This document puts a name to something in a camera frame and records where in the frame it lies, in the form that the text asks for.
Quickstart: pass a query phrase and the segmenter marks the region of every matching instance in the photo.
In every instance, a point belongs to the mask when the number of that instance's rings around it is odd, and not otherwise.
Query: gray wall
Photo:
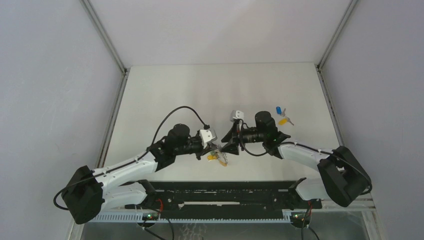
[[[324,69],[388,238],[422,239],[424,1],[361,1]]]
[[[53,196],[96,163],[121,73],[77,0],[2,1],[0,43],[0,239],[64,239]]]

